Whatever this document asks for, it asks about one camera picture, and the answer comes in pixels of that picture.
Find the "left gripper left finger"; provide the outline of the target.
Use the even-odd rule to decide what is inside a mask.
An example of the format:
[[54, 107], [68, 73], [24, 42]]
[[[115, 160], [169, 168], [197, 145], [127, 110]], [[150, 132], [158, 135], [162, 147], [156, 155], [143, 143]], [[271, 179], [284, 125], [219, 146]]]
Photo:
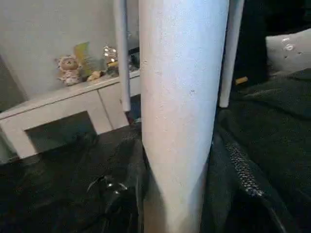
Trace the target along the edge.
[[144, 198], [149, 183], [148, 163], [138, 133], [116, 137], [84, 136], [77, 142], [83, 156], [100, 155], [104, 170], [87, 184], [83, 204], [93, 203], [97, 213], [78, 224], [75, 233], [142, 233]]

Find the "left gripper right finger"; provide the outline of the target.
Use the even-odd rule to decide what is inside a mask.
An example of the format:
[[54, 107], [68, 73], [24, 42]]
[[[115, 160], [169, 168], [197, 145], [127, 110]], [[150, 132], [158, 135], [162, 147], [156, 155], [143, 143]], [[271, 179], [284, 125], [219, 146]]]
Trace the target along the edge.
[[202, 233], [296, 233], [276, 189], [224, 130], [216, 130], [207, 163]]

